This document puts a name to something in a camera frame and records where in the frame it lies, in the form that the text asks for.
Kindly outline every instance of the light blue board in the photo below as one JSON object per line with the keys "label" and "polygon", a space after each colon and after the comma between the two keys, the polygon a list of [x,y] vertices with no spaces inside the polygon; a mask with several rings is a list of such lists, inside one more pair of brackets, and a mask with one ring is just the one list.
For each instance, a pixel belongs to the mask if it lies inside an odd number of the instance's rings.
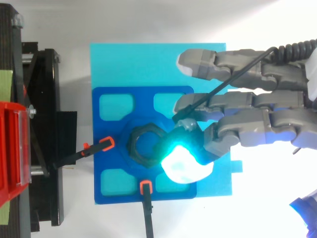
{"label": "light blue board", "polygon": [[[208,49],[225,51],[225,43],[216,44],[91,44],[92,90],[97,87],[128,87],[128,86],[190,86],[195,93],[206,93],[220,84],[217,80],[206,81],[182,74],[177,66],[178,55],[187,49]],[[228,86],[220,93],[225,93]],[[155,109],[171,118],[176,101],[181,95],[156,95]],[[130,113],[123,100],[116,95],[113,99],[107,95],[106,107],[101,115],[108,120],[120,119]],[[126,109],[126,113],[118,112],[118,108]],[[210,122],[200,122],[205,129]],[[197,196],[217,196],[231,194],[231,172],[241,172],[242,163],[232,161],[226,155],[216,163],[224,164],[227,173],[212,174],[197,183]],[[221,178],[221,187],[217,180]]]}

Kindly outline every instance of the robotic hand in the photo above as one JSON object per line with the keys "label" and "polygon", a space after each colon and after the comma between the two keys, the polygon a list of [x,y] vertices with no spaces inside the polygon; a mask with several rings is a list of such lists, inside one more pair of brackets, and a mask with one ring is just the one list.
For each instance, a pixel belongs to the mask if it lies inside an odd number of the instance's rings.
{"label": "robotic hand", "polygon": [[[311,48],[299,47],[302,44]],[[303,60],[316,46],[316,41],[310,41],[293,44],[291,48],[288,45],[285,50],[280,48],[274,54],[283,54],[282,60],[267,56],[230,83],[238,88],[262,88],[271,93],[228,92],[210,97],[194,108],[188,118],[218,121],[204,131],[204,148],[219,158],[237,143],[249,147],[291,141],[298,148],[317,149],[316,88],[310,85],[315,77],[311,74],[317,65],[317,51],[308,62]],[[177,66],[188,76],[226,81],[262,53],[190,49],[179,56]],[[176,103],[175,111],[179,112],[205,96],[202,93],[184,95]]]}

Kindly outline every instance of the glowing light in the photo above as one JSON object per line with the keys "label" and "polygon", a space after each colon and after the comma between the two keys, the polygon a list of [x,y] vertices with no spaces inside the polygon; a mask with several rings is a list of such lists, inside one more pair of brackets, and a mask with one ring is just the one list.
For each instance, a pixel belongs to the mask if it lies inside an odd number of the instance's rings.
{"label": "glowing light", "polygon": [[199,164],[195,157],[183,146],[177,145],[161,162],[166,175],[176,183],[192,183],[204,179],[212,173],[213,162]]}

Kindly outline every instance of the white surface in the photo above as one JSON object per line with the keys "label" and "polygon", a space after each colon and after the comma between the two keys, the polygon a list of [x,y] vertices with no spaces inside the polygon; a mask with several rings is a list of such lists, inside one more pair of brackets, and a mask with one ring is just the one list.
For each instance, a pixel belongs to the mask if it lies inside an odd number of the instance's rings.
{"label": "white surface", "polygon": [[[61,55],[61,107],[78,111],[78,149],[92,142],[90,42],[226,42],[228,50],[315,39],[312,0],[11,0],[24,41]],[[300,238],[288,203],[316,189],[316,152],[276,143],[232,148],[244,172],[233,196],[153,203],[156,238]],[[141,203],[95,205],[92,159],[64,169],[65,221],[32,238],[144,238]]]}
{"label": "white surface", "polygon": [[308,97],[311,101],[317,98],[317,51],[314,50],[311,57],[305,63]]}

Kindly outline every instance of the metal bolt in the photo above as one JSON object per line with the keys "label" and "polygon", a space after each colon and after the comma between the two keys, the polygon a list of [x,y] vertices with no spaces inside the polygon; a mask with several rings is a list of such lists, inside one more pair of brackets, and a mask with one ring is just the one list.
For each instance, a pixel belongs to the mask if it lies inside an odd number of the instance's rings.
{"label": "metal bolt", "polygon": [[30,105],[27,111],[28,111],[29,117],[33,119],[34,115],[36,114],[36,109],[33,107],[33,105]]}
{"label": "metal bolt", "polygon": [[55,63],[60,63],[60,55],[59,54],[56,54],[54,56],[54,61],[55,61]]}
{"label": "metal bolt", "polygon": [[44,175],[42,167],[38,165],[31,166],[31,175],[32,176]]}
{"label": "metal bolt", "polygon": [[12,19],[12,26],[16,28],[23,28],[24,27],[24,18],[21,14],[15,14]]}

